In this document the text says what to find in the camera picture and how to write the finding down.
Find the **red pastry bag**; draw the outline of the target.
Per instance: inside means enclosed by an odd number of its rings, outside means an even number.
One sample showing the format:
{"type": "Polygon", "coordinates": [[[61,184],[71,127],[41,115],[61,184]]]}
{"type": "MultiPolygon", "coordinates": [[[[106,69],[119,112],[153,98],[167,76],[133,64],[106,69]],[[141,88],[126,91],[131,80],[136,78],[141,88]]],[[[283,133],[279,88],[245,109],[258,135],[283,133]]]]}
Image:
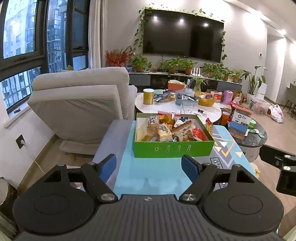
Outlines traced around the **red pastry bag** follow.
{"type": "Polygon", "coordinates": [[[197,127],[193,128],[192,135],[193,135],[193,139],[196,141],[204,141],[205,140],[203,132],[197,127]]]}

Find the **clear bread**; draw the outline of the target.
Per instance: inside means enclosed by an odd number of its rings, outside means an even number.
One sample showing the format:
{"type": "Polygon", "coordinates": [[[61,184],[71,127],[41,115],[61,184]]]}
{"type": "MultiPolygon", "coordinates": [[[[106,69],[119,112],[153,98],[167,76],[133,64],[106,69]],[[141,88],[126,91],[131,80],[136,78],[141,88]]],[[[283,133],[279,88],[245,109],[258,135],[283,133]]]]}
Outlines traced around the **clear bread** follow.
{"type": "Polygon", "coordinates": [[[173,135],[165,123],[156,126],[156,134],[160,142],[171,142],[173,140],[173,135]]]}

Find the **green cardboard box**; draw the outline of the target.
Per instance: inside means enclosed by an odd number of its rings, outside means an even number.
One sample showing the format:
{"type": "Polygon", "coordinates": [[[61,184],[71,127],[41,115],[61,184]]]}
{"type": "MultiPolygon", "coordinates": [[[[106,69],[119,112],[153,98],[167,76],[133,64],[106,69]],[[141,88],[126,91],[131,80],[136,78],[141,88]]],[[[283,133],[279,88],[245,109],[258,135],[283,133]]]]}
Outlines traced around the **green cardboard box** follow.
{"type": "Polygon", "coordinates": [[[138,113],[133,153],[136,158],[209,156],[214,139],[195,115],[138,113]]]}

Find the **brown mushroom snack bag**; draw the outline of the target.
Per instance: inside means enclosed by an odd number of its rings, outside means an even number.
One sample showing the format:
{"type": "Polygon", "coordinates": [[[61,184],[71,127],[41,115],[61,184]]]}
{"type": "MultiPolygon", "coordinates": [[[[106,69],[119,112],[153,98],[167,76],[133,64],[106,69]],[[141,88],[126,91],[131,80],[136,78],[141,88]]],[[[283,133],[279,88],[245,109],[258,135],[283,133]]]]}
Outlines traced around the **brown mushroom snack bag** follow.
{"type": "Polygon", "coordinates": [[[193,123],[191,120],[184,122],[182,125],[177,126],[171,130],[174,142],[187,142],[194,141],[193,135],[193,123]]]}

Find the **dark round side table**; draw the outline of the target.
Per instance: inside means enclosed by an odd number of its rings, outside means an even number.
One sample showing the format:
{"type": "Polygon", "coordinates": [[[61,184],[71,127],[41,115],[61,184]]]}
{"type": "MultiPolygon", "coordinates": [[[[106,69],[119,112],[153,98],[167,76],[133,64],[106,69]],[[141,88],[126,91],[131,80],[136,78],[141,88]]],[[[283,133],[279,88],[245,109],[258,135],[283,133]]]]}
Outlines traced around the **dark round side table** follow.
{"type": "Polygon", "coordinates": [[[244,140],[236,138],[234,131],[230,130],[230,128],[228,131],[239,145],[247,160],[251,163],[259,156],[260,148],[266,143],[268,135],[266,130],[256,120],[252,119],[250,125],[252,128],[250,126],[248,127],[244,140]]]}

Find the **orange cup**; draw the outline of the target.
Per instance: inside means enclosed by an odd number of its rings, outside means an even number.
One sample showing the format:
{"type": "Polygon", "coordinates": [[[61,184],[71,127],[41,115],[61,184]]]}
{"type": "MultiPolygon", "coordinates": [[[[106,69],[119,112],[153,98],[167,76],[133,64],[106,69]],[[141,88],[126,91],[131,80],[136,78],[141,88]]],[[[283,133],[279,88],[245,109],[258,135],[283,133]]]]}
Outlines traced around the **orange cup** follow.
{"type": "Polygon", "coordinates": [[[225,126],[228,123],[230,113],[223,111],[220,119],[220,125],[225,126]]]}

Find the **white blue cardboard box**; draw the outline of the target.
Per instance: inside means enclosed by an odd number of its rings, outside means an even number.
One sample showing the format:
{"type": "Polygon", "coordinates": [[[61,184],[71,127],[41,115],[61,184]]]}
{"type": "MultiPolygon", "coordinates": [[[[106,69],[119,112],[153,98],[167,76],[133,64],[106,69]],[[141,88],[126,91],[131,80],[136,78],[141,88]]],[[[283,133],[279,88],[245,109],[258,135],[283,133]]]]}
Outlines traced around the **white blue cardboard box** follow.
{"type": "Polygon", "coordinates": [[[250,113],[246,111],[235,111],[228,129],[232,137],[244,140],[250,121],[250,113]]]}

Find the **clear glass cup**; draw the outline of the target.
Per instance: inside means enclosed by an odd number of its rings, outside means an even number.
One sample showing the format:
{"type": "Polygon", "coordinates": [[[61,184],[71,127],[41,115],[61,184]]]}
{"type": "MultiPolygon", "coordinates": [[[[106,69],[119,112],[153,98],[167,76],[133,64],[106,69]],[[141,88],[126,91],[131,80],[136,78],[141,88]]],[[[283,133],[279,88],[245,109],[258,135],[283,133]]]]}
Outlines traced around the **clear glass cup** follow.
{"type": "Polygon", "coordinates": [[[181,114],[192,114],[193,113],[193,103],[191,102],[188,102],[188,101],[183,101],[181,102],[181,105],[180,105],[180,113],[181,114]]]}

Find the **white plastic bag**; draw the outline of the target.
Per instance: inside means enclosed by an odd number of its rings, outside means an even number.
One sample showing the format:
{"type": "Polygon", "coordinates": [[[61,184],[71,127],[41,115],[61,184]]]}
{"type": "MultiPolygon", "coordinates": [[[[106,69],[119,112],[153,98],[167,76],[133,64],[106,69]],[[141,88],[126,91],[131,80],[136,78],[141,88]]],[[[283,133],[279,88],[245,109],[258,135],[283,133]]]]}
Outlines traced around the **white plastic bag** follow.
{"type": "Polygon", "coordinates": [[[269,106],[271,118],[277,123],[283,123],[283,112],[278,104],[271,104],[269,106]]]}

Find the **white round coffee table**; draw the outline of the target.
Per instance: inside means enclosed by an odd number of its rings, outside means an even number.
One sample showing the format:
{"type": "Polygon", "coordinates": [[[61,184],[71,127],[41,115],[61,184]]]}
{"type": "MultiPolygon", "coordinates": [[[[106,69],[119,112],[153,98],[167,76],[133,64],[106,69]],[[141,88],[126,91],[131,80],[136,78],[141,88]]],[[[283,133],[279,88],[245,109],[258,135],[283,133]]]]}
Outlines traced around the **white round coffee table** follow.
{"type": "MultiPolygon", "coordinates": [[[[138,93],[135,99],[135,107],[142,113],[158,113],[158,111],[180,113],[181,111],[181,107],[176,105],[175,101],[166,103],[154,102],[153,105],[145,105],[143,104],[143,97],[143,93],[138,93]]],[[[198,113],[198,116],[203,124],[205,124],[207,118],[209,118],[212,123],[216,123],[222,116],[222,110],[220,105],[217,103],[214,103],[210,107],[196,104],[193,107],[193,113],[198,113]]]]}

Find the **yellow woven basket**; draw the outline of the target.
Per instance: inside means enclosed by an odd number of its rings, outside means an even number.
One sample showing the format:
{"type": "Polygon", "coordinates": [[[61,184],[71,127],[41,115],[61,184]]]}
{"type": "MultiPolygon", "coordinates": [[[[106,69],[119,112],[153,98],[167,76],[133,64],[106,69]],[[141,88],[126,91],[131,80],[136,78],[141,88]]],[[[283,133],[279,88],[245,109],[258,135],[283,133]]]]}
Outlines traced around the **yellow woven basket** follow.
{"type": "Polygon", "coordinates": [[[198,99],[198,104],[206,107],[212,107],[217,100],[217,97],[214,94],[206,92],[195,92],[195,96],[198,99]]]}

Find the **pink box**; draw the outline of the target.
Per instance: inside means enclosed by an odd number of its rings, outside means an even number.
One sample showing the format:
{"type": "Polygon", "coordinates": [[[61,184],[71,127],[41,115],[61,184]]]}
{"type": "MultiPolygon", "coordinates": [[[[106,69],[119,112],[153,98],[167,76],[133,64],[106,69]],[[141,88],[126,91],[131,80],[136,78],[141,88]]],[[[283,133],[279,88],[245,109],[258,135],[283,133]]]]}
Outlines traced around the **pink box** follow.
{"type": "Polygon", "coordinates": [[[223,103],[230,104],[233,98],[233,92],[231,90],[225,90],[223,96],[223,103]]]}

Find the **yellow cylindrical can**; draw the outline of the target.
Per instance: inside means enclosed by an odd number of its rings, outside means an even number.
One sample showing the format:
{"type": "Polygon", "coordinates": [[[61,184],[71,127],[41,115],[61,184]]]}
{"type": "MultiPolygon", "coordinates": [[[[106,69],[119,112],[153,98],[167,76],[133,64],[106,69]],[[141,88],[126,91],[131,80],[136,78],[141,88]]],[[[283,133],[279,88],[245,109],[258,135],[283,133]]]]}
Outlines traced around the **yellow cylindrical can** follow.
{"type": "Polygon", "coordinates": [[[145,88],[143,90],[143,104],[152,105],[154,103],[154,90],[151,88],[145,88]]]}

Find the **orange tissue box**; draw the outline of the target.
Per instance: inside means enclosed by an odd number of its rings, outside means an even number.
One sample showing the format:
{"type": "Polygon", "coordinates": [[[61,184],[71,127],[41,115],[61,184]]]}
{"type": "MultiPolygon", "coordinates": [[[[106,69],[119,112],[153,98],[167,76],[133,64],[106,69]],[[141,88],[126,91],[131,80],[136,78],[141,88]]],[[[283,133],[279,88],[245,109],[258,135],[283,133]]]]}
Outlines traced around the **orange tissue box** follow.
{"type": "Polygon", "coordinates": [[[178,90],[182,90],[185,88],[184,82],[180,82],[178,80],[169,80],[168,81],[168,90],[172,92],[176,92],[178,90]]]}

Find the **large leafy floor plant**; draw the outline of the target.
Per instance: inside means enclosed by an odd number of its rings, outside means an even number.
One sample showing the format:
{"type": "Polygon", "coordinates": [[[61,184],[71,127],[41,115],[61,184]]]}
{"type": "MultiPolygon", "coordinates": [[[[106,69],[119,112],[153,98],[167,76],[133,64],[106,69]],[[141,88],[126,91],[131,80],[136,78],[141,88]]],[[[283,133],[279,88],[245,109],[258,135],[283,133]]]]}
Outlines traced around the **large leafy floor plant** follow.
{"type": "Polygon", "coordinates": [[[255,72],[252,74],[251,72],[247,70],[242,70],[243,74],[241,75],[241,78],[244,78],[245,80],[248,79],[249,84],[248,84],[248,94],[255,95],[255,90],[261,87],[263,83],[266,82],[266,78],[264,75],[261,76],[256,76],[257,70],[263,68],[264,70],[267,70],[265,66],[255,66],[255,72]]]}

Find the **red flower arrangement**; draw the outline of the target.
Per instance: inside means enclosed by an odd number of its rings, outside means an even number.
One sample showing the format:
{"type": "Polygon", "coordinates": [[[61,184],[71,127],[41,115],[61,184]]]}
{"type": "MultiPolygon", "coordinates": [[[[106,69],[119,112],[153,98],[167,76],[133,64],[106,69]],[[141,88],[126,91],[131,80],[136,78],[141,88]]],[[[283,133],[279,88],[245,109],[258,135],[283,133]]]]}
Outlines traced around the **red flower arrangement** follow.
{"type": "Polygon", "coordinates": [[[133,48],[131,46],[125,49],[106,51],[105,58],[107,67],[125,67],[133,56],[133,48]]]}

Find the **potted green plant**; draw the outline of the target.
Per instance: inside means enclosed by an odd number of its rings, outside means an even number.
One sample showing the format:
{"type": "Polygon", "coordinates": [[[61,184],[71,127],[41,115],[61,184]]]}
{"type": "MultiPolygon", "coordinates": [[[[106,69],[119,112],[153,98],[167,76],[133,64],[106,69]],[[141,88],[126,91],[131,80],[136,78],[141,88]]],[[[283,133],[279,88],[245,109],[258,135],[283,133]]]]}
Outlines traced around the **potted green plant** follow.
{"type": "Polygon", "coordinates": [[[151,68],[152,63],[146,57],[136,54],[132,57],[132,70],[138,73],[147,71],[151,68]]]}

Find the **black wall socket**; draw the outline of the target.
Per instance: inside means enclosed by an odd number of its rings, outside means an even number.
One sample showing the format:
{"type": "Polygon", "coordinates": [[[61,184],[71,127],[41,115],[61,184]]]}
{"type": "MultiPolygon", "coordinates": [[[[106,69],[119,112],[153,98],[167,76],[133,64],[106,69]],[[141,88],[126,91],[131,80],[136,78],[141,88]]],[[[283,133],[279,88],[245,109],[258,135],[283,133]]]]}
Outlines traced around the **black wall socket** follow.
{"type": "Polygon", "coordinates": [[[25,140],[24,140],[24,138],[23,138],[22,135],[20,135],[20,136],[17,137],[16,144],[17,144],[17,146],[18,146],[19,149],[21,149],[26,144],[26,142],[25,142],[25,140]]]}

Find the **wall mounted television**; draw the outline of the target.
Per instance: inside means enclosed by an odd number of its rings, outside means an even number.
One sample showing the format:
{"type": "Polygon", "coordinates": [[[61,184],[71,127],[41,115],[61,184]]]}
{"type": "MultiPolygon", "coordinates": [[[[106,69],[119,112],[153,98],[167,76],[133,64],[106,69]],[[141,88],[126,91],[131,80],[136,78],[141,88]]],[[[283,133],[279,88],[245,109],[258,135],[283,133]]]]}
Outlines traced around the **wall mounted television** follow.
{"type": "Polygon", "coordinates": [[[142,51],[220,62],[224,23],[203,16],[146,9],[142,51]]]}

